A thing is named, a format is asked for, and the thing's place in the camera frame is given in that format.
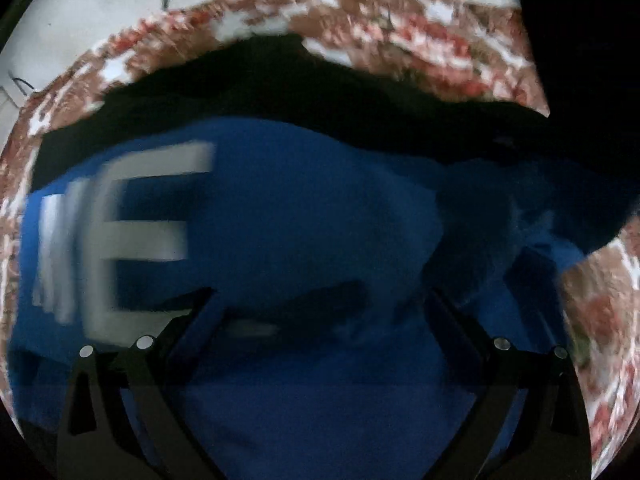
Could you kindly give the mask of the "brown floral fleece blanket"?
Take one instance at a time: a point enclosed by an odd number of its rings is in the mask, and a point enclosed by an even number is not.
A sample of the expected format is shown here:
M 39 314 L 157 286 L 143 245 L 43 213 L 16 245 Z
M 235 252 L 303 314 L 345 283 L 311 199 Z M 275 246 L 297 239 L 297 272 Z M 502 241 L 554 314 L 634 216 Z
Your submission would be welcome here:
M 505 100 L 545 113 L 521 12 L 462 0 L 208 0 L 109 36 L 31 96 L 1 156 L 1 336 L 17 316 L 22 217 L 42 138 L 111 90 L 254 35 L 295 32 L 319 58 L 392 77 L 447 102 Z M 639 220 L 562 279 L 586 401 L 594 478 L 639 432 Z

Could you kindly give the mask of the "black and blue sweatshirt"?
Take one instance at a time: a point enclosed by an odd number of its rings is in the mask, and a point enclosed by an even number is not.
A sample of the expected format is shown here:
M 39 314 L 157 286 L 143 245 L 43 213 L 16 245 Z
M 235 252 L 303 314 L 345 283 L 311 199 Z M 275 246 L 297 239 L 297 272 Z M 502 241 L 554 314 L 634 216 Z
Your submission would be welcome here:
M 432 280 L 490 336 L 563 346 L 560 281 L 639 207 L 615 114 L 447 103 L 254 37 L 47 133 L 9 348 L 24 464 L 56 448 L 82 348 L 158 336 L 213 479 L 428 479 L 475 400 L 426 322 Z

